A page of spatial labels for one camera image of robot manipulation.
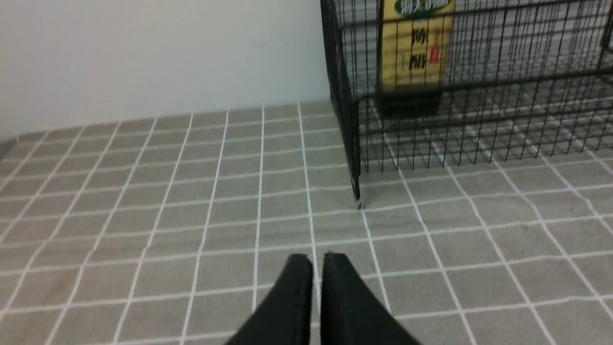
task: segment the yellow package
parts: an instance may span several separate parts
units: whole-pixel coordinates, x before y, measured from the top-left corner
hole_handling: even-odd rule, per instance
[[[382,0],[385,23],[381,32],[383,89],[438,84],[449,59],[453,17],[430,18],[455,11],[455,0]]]

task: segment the white grout line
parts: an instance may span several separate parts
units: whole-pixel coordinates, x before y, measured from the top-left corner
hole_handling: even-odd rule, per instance
[[[162,213],[164,212],[164,206],[166,204],[166,201],[168,200],[168,195],[170,194],[170,189],[172,188],[172,182],[175,179],[175,175],[177,174],[177,170],[179,168],[179,162],[181,161],[181,156],[183,154],[183,149],[185,148],[185,142],[188,140],[188,136],[189,136],[189,132],[191,130],[191,125],[192,122],[194,121],[194,115],[192,114],[189,118],[189,127],[187,132],[185,132],[185,137],[183,138],[183,143],[184,145],[181,147],[181,151],[179,153],[179,157],[177,158],[177,162],[175,163],[175,167],[172,171],[172,175],[170,177],[170,182],[168,183],[168,186],[166,187],[166,192],[164,194],[164,199],[162,200],[162,206],[160,207],[158,214],[156,216],[156,220],[155,223],[153,225],[153,229],[151,230],[151,234],[149,235],[149,239],[147,241],[147,246],[145,248],[143,248],[141,254],[140,254],[140,258],[139,258],[139,262],[136,266],[136,271],[134,272],[134,278],[132,279],[132,283],[130,286],[130,292],[128,295],[128,302],[126,303],[125,307],[123,308],[123,311],[121,312],[121,316],[119,319],[119,322],[117,323],[117,327],[115,329],[115,335],[113,337],[113,342],[116,343],[119,340],[120,334],[121,334],[121,330],[123,328],[123,325],[126,321],[126,316],[128,314],[128,310],[130,308],[131,305],[131,300],[134,298],[134,292],[136,290],[136,284],[137,281],[139,279],[139,274],[140,274],[140,270],[142,269],[143,266],[143,261],[145,259],[145,254],[147,253],[147,249],[149,249],[151,247],[151,244],[153,243],[153,238],[155,237],[156,234],[156,230],[158,229],[158,225],[159,225],[159,221],[162,217]]]
[[[375,116],[377,116],[377,119],[379,120],[379,126],[382,127],[382,124],[380,122],[380,119],[378,118],[378,114],[376,114]],[[391,143],[389,141],[389,138],[387,137],[387,134],[383,134],[384,140],[387,142],[387,147],[390,150],[390,153],[392,154],[392,156],[394,156],[394,150],[392,149]],[[405,187],[405,190],[409,196],[409,198],[411,199],[411,203],[414,205],[414,210],[415,213],[417,215],[417,218],[419,219],[419,223],[421,224],[422,228],[424,229],[424,233],[426,235],[426,238],[428,240],[428,244],[430,245],[430,249],[432,250],[432,253],[434,254],[434,258],[436,259],[436,264],[438,265],[438,267],[441,270],[441,275],[443,276],[443,280],[445,281],[445,284],[447,285],[447,289],[449,290],[449,294],[451,295],[451,298],[454,301],[455,307],[456,309],[459,311],[460,316],[462,318],[462,323],[464,324],[464,327],[466,328],[466,332],[468,333],[468,337],[470,339],[470,342],[472,345],[477,345],[477,341],[474,338],[474,334],[473,331],[470,327],[470,324],[468,323],[468,320],[466,319],[466,315],[464,315],[464,312],[462,311],[462,305],[460,304],[460,301],[458,300],[457,295],[455,294],[454,288],[451,285],[451,281],[449,280],[449,276],[447,275],[447,273],[444,271],[444,265],[443,265],[443,261],[441,260],[440,256],[438,255],[438,252],[436,250],[436,247],[434,246],[434,242],[432,241],[432,236],[430,234],[430,232],[428,231],[428,226],[425,224],[424,219],[422,218],[421,212],[419,211],[419,208],[416,205],[416,200],[415,197],[413,196],[413,194],[411,193],[411,190],[409,188],[409,185],[404,177],[404,174],[402,173],[401,169],[398,169],[398,174],[400,175],[400,178],[403,182],[403,185]]]
[[[474,131],[471,129],[471,126],[466,126],[466,128],[469,130],[469,133],[471,133],[471,135],[473,137],[475,137],[474,135]],[[478,141],[478,146],[481,147],[481,149],[484,150],[484,152],[489,155],[490,157],[492,156],[492,153],[489,151],[488,148],[485,147],[485,145],[483,145],[482,142]],[[497,161],[493,162],[496,167],[498,169],[502,169],[502,167],[500,166],[500,164]],[[474,214],[477,216],[477,218],[479,219],[479,222],[481,223],[481,226],[484,227],[485,229],[485,234],[487,235],[487,239],[492,243],[492,246],[494,248],[494,250],[496,251],[496,254],[498,255],[498,258],[503,262],[504,264],[504,268],[507,271],[507,273],[509,274],[509,276],[511,277],[511,280],[513,280],[513,283],[515,284],[515,287],[517,288],[517,291],[519,291],[519,293],[521,294],[522,298],[524,299],[524,302],[526,302],[526,304],[528,305],[528,307],[530,308],[530,312],[532,312],[532,315],[534,315],[535,319],[536,319],[536,323],[539,325],[539,327],[541,327],[541,330],[543,331],[543,334],[545,335],[545,337],[547,338],[547,340],[549,341],[549,344],[551,345],[556,345],[556,342],[554,340],[554,337],[551,335],[551,332],[549,332],[549,330],[547,329],[547,326],[545,325],[545,323],[543,322],[541,316],[538,314],[538,312],[536,311],[536,308],[534,307],[534,305],[532,304],[532,301],[530,301],[530,297],[528,296],[528,294],[526,293],[524,287],[522,286],[522,284],[519,282],[519,279],[517,278],[517,276],[515,275],[515,273],[513,272],[513,270],[511,269],[511,267],[509,266],[509,263],[506,261],[502,250],[500,249],[500,247],[498,246],[498,244],[496,243],[496,241],[494,241],[494,238],[492,236],[492,233],[490,232],[488,226],[486,225],[485,220],[483,219],[483,217],[481,217],[481,214],[479,213],[479,210],[477,209],[477,205],[475,205],[473,199],[468,195],[468,193],[466,192],[466,190],[462,187],[462,185],[460,184],[460,182],[458,181],[458,179],[456,178],[456,176],[454,175],[453,171],[451,170],[451,168],[449,166],[447,166],[447,169],[449,170],[449,173],[451,174],[451,177],[453,178],[456,186],[458,186],[458,188],[460,189],[460,191],[462,192],[462,194],[464,194],[464,196],[467,198],[468,202],[470,203],[471,207],[473,208],[473,212]]]
[[[381,267],[379,266],[379,260],[377,259],[377,254],[375,251],[375,244],[373,243],[373,238],[370,233],[370,227],[368,226],[368,220],[366,219],[366,213],[361,209],[360,213],[362,214],[362,221],[364,223],[364,228],[366,229],[366,234],[368,236],[368,245],[370,246],[370,253],[373,256],[373,262],[375,263],[375,271],[376,277],[379,280],[379,285],[381,286],[381,294],[383,295],[383,303],[385,304],[385,308],[387,312],[392,313],[392,306],[389,303],[389,299],[387,297],[387,290],[385,288],[385,284],[383,284],[383,276],[381,275]]]
[[[230,111],[226,112],[226,126],[224,128],[223,140],[226,139],[226,134],[227,134],[227,129],[228,129],[227,125],[228,125],[228,121],[229,121],[229,114],[230,114]],[[186,337],[187,337],[187,332],[188,332],[188,327],[189,327],[189,317],[191,316],[191,311],[192,311],[193,304],[194,304],[194,296],[196,294],[196,286],[197,286],[197,283],[198,283],[198,271],[199,271],[199,268],[200,268],[200,258],[201,258],[200,253],[202,253],[202,250],[204,249],[204,244],[205,244],[205,242],[207,240],[208,225],[209,225],[209,223],[211,221],[211,213],[212,213],[212,210],[213,210],[213,200],[215,198],[215,191],[217,189],[217,182],[219,180],[219,170],[221,168],[221,160],[222,160],[222,157],[224,155],[224,145],[225,145],[225,142],[223,140],[222,140],[222,143],[221,143],[221,147],[219,148],[219,159],[217,161],[217,170],[215,172],[215,181],[213,183],[213,188],[212,188],[212,191],[211,191],[211,198],[210,198],[211,202],[208,204],[207,219],[206,219],[206,221],[204,223],[204,230],[202,232],[202,240],[200,242],[200,246],[198,247],[198,255],[196,257],[196,264],[195,264],[195,267],[194,267],[194,277],[192,279],[191,294],[189,296],[188,308],[187,308],[187,311],[186,311],[186,314],[185,314],[185,319],[184,319],[184,322],[183,322],[183,329],[181,331],[181,341],[179,343],[180,345],[184,345],[184,343],[185,343],[185,340],[186,340]]]
[[[54,170],[51,172],[51,174],[49,175],[49,178],[47,180],[47,182],[51,179],[51,176],[53,176],[53,173],[60,167],[60,165],[62,164],[62,162],[64,161],[64,159],[68,156],[68,152],[70,152],[70,150],[72,150],[72,148],[76,145],[77,140],[79,138],[79,136],[83,133],[83,130],[85,129],[85,127],[81,127],[81,130],[79,131],[79,133],[77,134],[77,136],[75,137],[75,139],[73,140],[72,144],[70,145],[70,147],[68,148],[68,150],[66,151],[66,154],[63,156],[62,159],[60,159],[59,162],[57,162]],[[42,190],[45,187],[45,184],[40,186],[40,190]],[[66,214],[68,214],[70,212],[70,210],[74,207],[74,205],[77,203],[77,199],[78,199],[78,195],[74,197],[74,199],[72,200],[72,202],[70,203],[70,206],[68,207],[68,209],[66,210]],[[23,210],[21,210],[20,212],[20,216],[23,216],[23,214],[26,213],[26,211],[28,210],[28,208],[30,207],[31,202],[28,203],[27,207],[24,207]],[[23,272],[20,274],[19,280],[17,280],[17,284],[15,285],[15,288],[13,290],[13,292],[11,293],[9,299],[6,301],[4,307],[2,308],[2,311],[0,311],[0,323],[2,322],[2,320],[4,319],[4,315],[6,313],[6,311],[8,309],[10,309],[10,307],[13,305],[13,303],[15,302],[15,299],[17,298],[17,295],[20,292],[21,286],[23,285],[23,282],[26,279],[26,273],[28,272],[28,270],[30,269],[30,267],[32,267],[32,264],[34,263],[34,261],[36,260],[36,258],[38,257],[38,255],[42,252],[43,248],[47,245],[47,243],[49,242],[49,240],[51,238],[53,238],[55,236],[55,234],[57,234],[57,232],[59,231],[59,228],[61,226],[61,222],[62,220],[60,220],[60,222],[57,224],[57,226],[55,227],[55,229],[53,230],[53,233],[51,234],[51,236],[49,237],[49,239],[47,239],[46,241],[42,242],[38,248],[34,251],[34,253],[32,254],[32,256],[30,257],[30,259],[28,260],[28,263],[26,264],[26,267],[24,268]]]
[[[115,131],[113,132],[114,134],[117,133],[117,131],[119,130],[121,123],[117,124],[117,127],[115,127]],[[153,125],[151,126],[151,130],[153,131],[153,127],[155,126],[155,121],[153,122]],[[94,168],[91,170],[91,174],[87,177],[86,182],[82,185],[81,190],[79,191],[78,195],[80,195],[81,193],[83,193],[85,186],[87,185],[87,183],[89,182],[89,179],[91,178],[91,176],[94,174],[94,172],[96,171],[97,166],[100,164],[100,162],[102,161],[102,157],[104,156],[104,152],[106,152],[106,150],[110,147],[110,143],[113,141],[113,139],[110,139],[109,142],[107,143],[107,146],[105,147],[105,150],[103,151],[102,154],[100,154],[100,157],[98,158],[98,161],[96,162],[96,164],[94,165]],[[139,157],[138,160],[140,159],[140,157],[142,156],[142,153],[145,150],[145,147],[147,145],[147,142],[145,142],[145,144],[143,145],[140,153],[139,153]],[[126,191],[126,187],[128,186],[128,183],[130,181],[130,179],[132,178],[132,175],[134,173],[136,165],[134,165],[132,171],[130,171],[128,178],[126,179],[126,182],[124,183],[124,186],[119,194],[119,196],[117,197],[117,200],[115,201],[115,206],[114,209],[117,208],[117,206],[119,205],[124,192]],[[72,209],[72,207],[74,207],[74,205],[76,204],[76,200],[78,199],[78,197],[75,197],[75,201],[74,204],[70,206],[69,211]],[[77,278],[75,280],[74,286],[72,288],[72,291],[70,293],[68,302],[66,303],[67,305],[70,305],[72,303],[72,301],[74,300],[76,294],[77,294],[77,290],[80,286],[81,280],[83,279],[83,272],[85,271],[85,266],[87,265],[87,263],[89,262],[89,258],[91,258],[92,254],[94,254],[94,251],[97,249],[98,245],[100,244],[100,241],[102,240],[102,237],[104,236],[105,232],[107,231],[107,228],[109,227],[109,223],[110,223],[110,219],[112,217],[113,212],[111,212],[108,216],[107,219],[105,220],[105,223],[102,227],[102,231],[98,234],[96,241],[94,242],[93,247],[89,250],[89,252],[87,253],[85,259],[83,259],[83,263],[80,265],[79,267],[79,271],[77,273]],[[64,216],[64,218],[59,222],[58,224],[58,230],[61,227],[61,225],[64,223],[65,219],[66,219],[66,215]],[[49,333],[49,336],[46,340],[46,344],[49,345],[51,344],[51,342],[53,341],[53,338],[55,337],[59,326],[61,325],[62,320],[64,319],[64,316],[66,315],[66,311],[67,311],[67,306],[65,308],[62,308],[62,311],[60,312],[51,332]]]
[[[257,224],[256,224],[256,248],[254,250],[253,258],[253,296],[251,297],[251,312],[254,312],[257,307],[257,263],[259,259],[260,248],[260,220],[262,219],[262,180],[264,179],[264,127],[265,121],[265,107],[262,107],[262,142],[260,147],[260,181],[257,190]]]
[[[298,102],[298,119],[300,122],[300,141],[302,142],[302,163],[304,165],[305,171],[305,185],[306,185],[306,205],[308,207],[308,221],[309,221],[309,230],[311,235],[311,253],[313,254],[313,275],[316,282],[319,281],[319,265],[317,260],[317,250],[315,248],[315,229],[313,226],[313,207],[311,206],[311,192],[309,187],[308,180],[308,168],[307,168],[307,152],[305,151],[305,136],[303,130],[302,123],[302,106],[300,102]],[[315,283],[315,295],[317,298],[317,310],[318,315],[321,315],[321,286],[318,283]]]

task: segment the floor tile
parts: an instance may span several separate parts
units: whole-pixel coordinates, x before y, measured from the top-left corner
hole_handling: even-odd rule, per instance
[[[78,192],[81,190],[89,173],[53,176],[42,189],[42,193]]]
[[[324,255],[328,252],[342,253],[347,255],[349,261],[359,274],[375,274],[375,262],[373,254],[370,250],[368,242],[351,243],[351,244],[334,244],[326,246],[317,246],[317,264],[319,272],[323,272]]]
[[[86,267],[74,300],[87,302],[128,298],[136,266],[136,263],[127,263]]]
[[[458,176],[458,182],[468,195],[492,195],[514,193],[513,188],[500,172],[473,176]]]
[[[17,218],[19,213],[26,207],[29,200],[13,200],[3,201],[0,200],[0,219],[13,219]]]
[[[300,102],[300,115],[302,117],[324,114],[334,114],[334,108],[330,101]]]
[[[556,166],[555,169],[575,187],[613,184],[613,175],[595,161]]]
[[[263,171],[276,171],[304,168],[302,152],[288,152],[274,155],[264,155]]]
[[[177,130],[182,128],[189,127],[189,123],[191,121],[191,115],[173,115],[173,116],[165,116],[159,117],[156,121],[154,130],[155,131],[165,131],[165,130]]]
[[[550,167],[508,171],[513,184],[522,192],[535,192],[539,190],[554,190],[566,188],[566,185],[551,170]]]
[[[220,125],[223,126],[226,123],[226,114],[226,110],[194,114],[194,118],[192,119],[192,128]]]
[[[365,213],[373,237],[420,233],[424,230],[412,206]]]
[[[610,344],[611,318],[598,302],[572,301],[537,308],[558,345]]]
[[[437,268],[425,236],[373,241],[382,273]]]
[[[308,166],[328,166],[347,164],[347,156],[344,148],[336,147],[325,150],[306,151],[306,163]]]
[[[119,125],[118,133],[149,132],[153,126],[153,118],[123,121]]]
[[[311,227],[308,217],[260,223],[260,247],[310,243]]]
[[[332,113],[329,116],[303,116],[302,129],[304,131],[338,130],[338,119]]]
[[[233,176],[242,174],[259,174],[260,157],[249,157],[241,159],[224,158],[219,167],[219,176]]]
[[[264,135],[281,135],[300,132],[300,121],[298,118],[286,119],[285,121],[266,121]]]
[[[155,226],[159,208],[119,210],[113,212],[107,227],[108,233],[132,233],[150,231]]]
[[[145,257],[167,257],[181,254],[194,254],[195,256],[202,242],[203,233],[202,227],[179,232],[157,231]]]
[[[281,274],[287,258],[292,254],[305,254],[313,262],[313,250],[310,247],[260,252],[257,258],[257,283],[260,285],[274,283]]]
[[[315,242],[367,238],[362,214],[328,214],[313,216]]]
[[[119,339],[150,339],[180,336],[189,298],[132,302]]]
[[[78,269],[30,272],[25,279],[13,307],[52,306],[65,303],[77,279]]]
[[[56,143],[49,143],[49,144],[41,144],[38,146],[38,148],[36,148],[32,155],[30,156],[31,158],[43,158],[43,157],[60,157],[63,156],[64,154],[66,154],[66,152],[70,149],[70,147],[72,146],[71,142],[56,142]],[[22,149],[21,147],[14,147],[11,152],[9,152],[9,154],[6,155],[6,158],[23,158],[25,157],[25,155],[23,155],[22,157],[15,157],[15,154],[18,152],[18,150]]]
[[[15,223],[3,243],[41,241],[51,236],[59,223],[58,219],[25,220]]]
[[[176,163],[181,154],[181,146],[147,147],[140,156],[140,163]]]
[[[9,180],[2,190],[0,198],[11,198],[16,196],[34,196],[45,183],[44,178],[27,180]]]
[[[355,211],[357,203],[353,197],[351,188],[347,190],[312,190],[311,208],[313,213],[332,211]]]
[[[70,207],[74,198],[74,195],[40,196],[32,202],[25,216],[64,214],[68,211],[68,207]]]
[[[174,170],[174,165],[137,166],[129,184],[169,183]]]
[[[260,190],[260,177],[238,177],[217,180],[215,199],[235,198],[237,196],[257,197]]]
[[[149,138],[149,134],[136,134],[130,136],[116,136],[111,141],[109,151],[113,150],[128,150],[134,149],[136,153],[140,152]]]
[[[592,206],[599,214],[613,213],[613,203],[611,202],[611,193],[613,193],[613,188],[581,190],[579,193],[583,197],[590,200]]]
[[[460,316],[423,317],[401,320],[400,323],[422,344],[470,344],[468,333]]]
[[[304,177],[304,171],[294,172],[295,181],[300,182],[299,175]],[[308,169],[308,184],[311,188],[351,186],[349,169],[346,166],[326,169]]]
[[[47,135],[45,140],[53,141],[53,140],[74,139],[77,137],[80,131],[81,131],[81,128],[66,128],[66,129],[61,129],[61,130],[54,130]]]
[[[68,173],[71,171],[89,171],[94,168],[98,162],[98,155],[85,156],[85,157],[66,157],[66,159],[59,165],[58,173]]]
[[[217,159],[221,151],[221,144],[190,144],[183,148],[181,160],[211,160],[211,164],[217,165]]]
[[[473,199],[486,225],[537,220],[536,213],[519,196],[488,196]]]
[[[108,217],[106,213],[70,215],[64,219],[55,237],[96,236],[102,231]]]
[[[413,198],[418,203],[448,198],[461,198],[460,189],[452,179],[408,182]]]
[[[260,153],[262,153],[262,139],[228,141],[224,144],[223,157],[259,155]]]
[[[79,265],[94,247],[94,242],[93,239],[49,242],[39,252],[32,267]]]
[[[523,303],[506,268],[486,267],[447,272],[463,308]]]
[[[198,267],[197,291],[253,284],[254,254],[203,255]]]
[[[287,217],[308,214],[307,194],[298,192],[287,195],[263,196],[261,217]]]
[[[166,206],[160,216],[158,228],[183,228],[204,226],[207,220],[208,203]]]
[[[341,146],[343,137],[339,131],[304,133],[305,148]]]
[[[86,189],[94,188],[110,188],[110,187],[123,187],[128,179],[132,168],[126,168],[122,170],[114,171],[96,171],[89,179]]]
[[[419,212],[428,230],[481,226],[467,200],[423,204]]]
[[[149,235],[134,237],[102,238],[98,248],[90,256],[90,262],[140,258]]]
[[[265,153],[294,149],[302,149],[302,137],[299,134],[264,138]]]
[[[0,271],[13,271],[26,268],[28,261],[38,246],[38,244],[33,244],[31,246],[19,246],[15,248],[0,248],[0,257],[2,257],[2,260],[0,260]]]
[[[511,265],[511,269],[531,301],[590,295],[589,290],[566,260],[528,262]]]
[[[77,198],[72,212],[107,211],[115,208],[121,190],[107,192],[83,192]]]
[[[541,225],[513,225],[490,232],[507,260],[560,255]]]
[[[118,168],[132,166],[139,159],[140,151],[132,152],[107,152],[102,156],[98,168]]]
[[[262,175],[262,193],[282,193],[291,192],[294,190],[304,190],[307,185],[305,184],[305,172],[304,170],[281,172],[281,173],[266,173]]]
[[[44,344],[59,316],[59,310],[8,314],[0,324],[2,341],[7,344]]]
[[[11,176],[11,174],[13,174],[15,170],[17,170],[18,166],[19,166],[19,163],[17,163],[16,161],[15,162],[0,161],[0,177]]]
[[[440,273],[385,277],[383,280],[395,314],[455,310]]]
[[[257,198],[232,200],[232,201],[214,201],[211,209],[211,224],[227,223],[227,222],[244,222],[249,220],[257,220]]]
[[[592,215],[586,203],[572,192],[534,194],[528,196],[543,219]]]
[[[226,140],[257,139],[262,137],[262,124],[230,126],[226,131]]]
[[[528,308],[470,313],[466,318],[478,344],[549,344]]]
[[[79,139],[70,150],[71,155],[81,153],[100,153],[108,146],[110,137],[103,139]]]
[[[237,330],[251,315],[252,297],[251,292],[195,297],[188,334]]]
[[[166,196],[165,185],[126,188],[119,207],[160,205]]]
[[[50,174],[55,167],[59,163],[59,158],[51,159],[51,160],[41,160],[41,161],[26,161],[19,170],[17,170],[16,176],[35,176],[35,175],[45,175]],[[67,158],[64,162],[59,166],[58,172],[64,173],[66,172],[65,166],[70,165],[72,160]]]
[[[121,304],[69,308],[53,338],[53,344],[113,341],[123,308]]]
[[[256,243],[256,227],[255,223],[223,227],[209,226],[204,250],[252,249]],[[260,247],[262,246],[262,235],[260,234]]]
[[[165,145],[183,145],[187,131],[176,132],[154,132],[149,138],[147,147],[165,146]]]
[[[192,130],[189,131],[187,143],[195,144],[197,142],[211,142],[211,141],[221,142],[223,138],[224,138],[224,128],[223,127],[195,128],[195,129],[192,128]],[[209,145],[203,145],[203,146],[208,147],[208,150],[211,151],[211,153],[214,152],[215,155],[219,155],[219,149],[221,148],[221,143],[209,144]]]
[[[432,242],[445,267],[500,261],[483,230],[434,234]]]
[[[215,177],[217,173],[217,163],[215,162],[198,162],[198,163],[179,163],[175,181],[205,179]]]
[[[196,258],[145,262],[140,268],[134,296],[190,292]]]
[[[613,235],[597,219],[551,223],[547,227],[569,254],[613,249]]]
[[[213,181],[173,183],[167,203],[182,201],[209,200],[213,192]]]
[[[298,117],[298,106],[291,104],[288,106],[267,106],[264,108],[266,120],[278,120],[280,118]]]
[[[228,112],[228,123],[244,123],[262,120],[262,108],[237,109]]]
[[[598,255],[573,260],[599,294],[613,293],[613,276],[609,273],[613,265],[613,255]]]

